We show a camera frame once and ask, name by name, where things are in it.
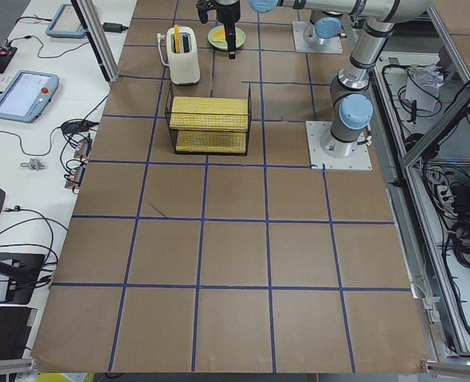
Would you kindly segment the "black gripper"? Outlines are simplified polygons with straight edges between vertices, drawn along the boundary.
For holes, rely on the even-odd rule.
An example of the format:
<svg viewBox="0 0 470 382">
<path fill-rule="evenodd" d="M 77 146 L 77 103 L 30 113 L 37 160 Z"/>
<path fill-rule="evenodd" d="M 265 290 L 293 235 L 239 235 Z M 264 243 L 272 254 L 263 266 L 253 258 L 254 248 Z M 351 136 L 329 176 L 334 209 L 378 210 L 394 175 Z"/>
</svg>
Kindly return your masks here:
<svg viewBox="0 0 470 382">
<path fill-rule="evenodd" d="M 239 0 L 215 0 L 214 8 L 217 20 L 225 25 L 225 40 L 230 60 L 236 58 L 236 27 L 235 24 L 241 17 L 241 5 Z"/>
</svg>

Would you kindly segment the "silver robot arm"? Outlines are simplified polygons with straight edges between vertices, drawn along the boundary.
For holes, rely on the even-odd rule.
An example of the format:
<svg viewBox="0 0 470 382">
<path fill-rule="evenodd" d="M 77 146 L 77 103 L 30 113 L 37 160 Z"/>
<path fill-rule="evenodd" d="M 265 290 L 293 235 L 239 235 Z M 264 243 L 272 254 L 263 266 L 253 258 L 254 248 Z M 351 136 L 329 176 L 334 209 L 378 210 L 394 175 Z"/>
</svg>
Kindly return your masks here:
<svg viewBox="0 0 470 382">
<path fill-rule="evenodd" d="M 399 23 L 413 20 L 426 11 L 428 1 L 251 1 L 257 13 L 264 14 L 276 7 L 310 10 L 315 34 L 320 39 L 334 36 L 333 30 L 321 26 L 318 14 L 337 13 L 366 18 L 363 30 L 349 57 L 330 85 L 335 112 L 330 130 L 320 139 L 322 150 L 333 158 L 351 156 L 358 145 L 358 137 L 368 126 L 374 107 L 366 98 L 368 73 L 376 64 L 386 42 Z"/>
<path fill-rule="evenodd" d="M 332 11 L 312 10 L 303 32 L 308 44 L 323 45 L 341 33 L 342 14 Z"/>
</svg>

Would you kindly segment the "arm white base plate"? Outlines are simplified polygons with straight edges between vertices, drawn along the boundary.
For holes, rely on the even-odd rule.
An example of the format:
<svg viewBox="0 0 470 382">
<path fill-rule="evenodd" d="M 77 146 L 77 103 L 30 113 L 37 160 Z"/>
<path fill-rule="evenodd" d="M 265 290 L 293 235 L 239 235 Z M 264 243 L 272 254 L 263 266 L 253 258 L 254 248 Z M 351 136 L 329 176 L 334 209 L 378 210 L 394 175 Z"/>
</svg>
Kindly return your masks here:
<svg viewBox="0 0 470 382">
<path fill-rule="evenodd" d="M 306 135 L 313 170 L 371 171 L 368 145 L 360 133 L 354 142 L 340 142 L 331 134 L 331 121 L 307 121 Z"/>
<path fill-rule="evenodd" d="M 338 36 L 330 39 L 318 37 L 309 21 L 294 21 L 292 32 L 295 51 L 298 53 L 342 54 L 343 47 Z"/>
</svg>

